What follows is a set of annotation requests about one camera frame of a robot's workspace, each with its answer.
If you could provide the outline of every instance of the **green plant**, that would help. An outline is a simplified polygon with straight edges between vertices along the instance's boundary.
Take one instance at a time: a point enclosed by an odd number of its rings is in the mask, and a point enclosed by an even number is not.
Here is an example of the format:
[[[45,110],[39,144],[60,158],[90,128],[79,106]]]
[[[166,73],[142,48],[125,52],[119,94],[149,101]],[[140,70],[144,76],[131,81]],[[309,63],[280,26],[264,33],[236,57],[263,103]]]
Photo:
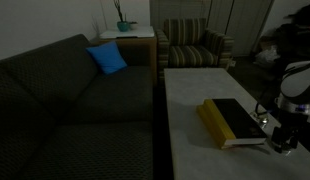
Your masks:
[[[122,14],[122,11],[121,11],[121,2],[120,2],[120,0],[114,0],[114,5],[115,5],[115,7],[117,9],[117,12],[118,12],[118,15],[119,15],[119,19],[121,20],[121,22],[124,22],[123,21],[123,14]]]

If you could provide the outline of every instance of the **sofa armrest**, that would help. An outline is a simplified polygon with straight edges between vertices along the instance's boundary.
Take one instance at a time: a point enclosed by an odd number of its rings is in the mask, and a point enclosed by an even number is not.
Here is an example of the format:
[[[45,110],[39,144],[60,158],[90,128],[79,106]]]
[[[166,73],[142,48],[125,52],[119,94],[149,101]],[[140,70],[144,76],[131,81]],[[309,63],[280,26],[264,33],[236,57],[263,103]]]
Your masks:
[[[228,69],[232,60],[234,39],[223,33],[206,29],[204,46],[217,57],[217,66]]]
[[[150,52],[145,44],[118,44],[118,50],[129,66],[150,66]]]
[[[157,78],[158,84],[164,85],[164,68],[168,67],[169,41],[164,31],[155,30],[157,37]]]

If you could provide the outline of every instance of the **blue pillow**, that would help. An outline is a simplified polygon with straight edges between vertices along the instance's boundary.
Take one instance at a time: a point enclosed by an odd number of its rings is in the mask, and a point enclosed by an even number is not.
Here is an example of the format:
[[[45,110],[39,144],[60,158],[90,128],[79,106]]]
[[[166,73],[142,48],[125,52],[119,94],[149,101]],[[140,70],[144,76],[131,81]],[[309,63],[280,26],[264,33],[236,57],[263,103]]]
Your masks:
[[[92,55],[105,74],[111,74],[127,66],[118,51],[115,41],[97,47],[89,47],[86,50]]]

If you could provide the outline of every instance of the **patterned upholstery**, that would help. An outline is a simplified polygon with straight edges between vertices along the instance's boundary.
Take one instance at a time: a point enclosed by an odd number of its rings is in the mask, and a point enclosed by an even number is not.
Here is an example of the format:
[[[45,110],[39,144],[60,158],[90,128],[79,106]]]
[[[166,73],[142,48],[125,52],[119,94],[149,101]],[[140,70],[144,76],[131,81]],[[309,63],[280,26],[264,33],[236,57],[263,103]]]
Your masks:
[[[107,76],[97,75],[61,123],[151,121],[150,77],[147,66],[128,66]]]
[[[57,127],[18,179],[153,179],[147,122]]]
[[[204,46],[171,46],[168,67],[207,67],[217,64],[212,53]]]
[[[55,120],[12,78],[0,69],[0,180],[12,179]]]
[[[228,69],[234,40],[206,29],[206,19],[167,19],[157,29],[157,75],[164,85],[165,68],[221,67]]]
[[[0,67],[60,119],[98,72],[88,46],[84,35],[75,35],[4,59]]]
[[[167,19],[164,32],[172,46],[198,45],[205,35],[204,18],[199,19]]]

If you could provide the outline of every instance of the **potted plant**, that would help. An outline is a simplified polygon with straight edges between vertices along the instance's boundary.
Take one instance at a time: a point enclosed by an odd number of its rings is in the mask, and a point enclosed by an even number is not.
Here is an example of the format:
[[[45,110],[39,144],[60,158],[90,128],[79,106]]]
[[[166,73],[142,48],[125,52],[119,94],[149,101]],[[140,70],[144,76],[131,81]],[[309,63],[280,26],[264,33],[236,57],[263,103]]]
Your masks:
[[[131,30],[137,29],[138,23],[136,21],[129,22],[129,24]]]
[[[120,19],[120,21],[117,22],[117,27],[118,27],[119,31],[121,31],[121,32],[128,31],[129,28],[130,28],[130,24],[126,21],[126,17],[125,17],[125,20],[123,20],[123,14],[122,14],[122,11],[121,11],[121,2],[120,2],[120,0],[114,0],[114,5],[115,5],[115,7],[117,9],[118,16],[119,16],[119,19]]]

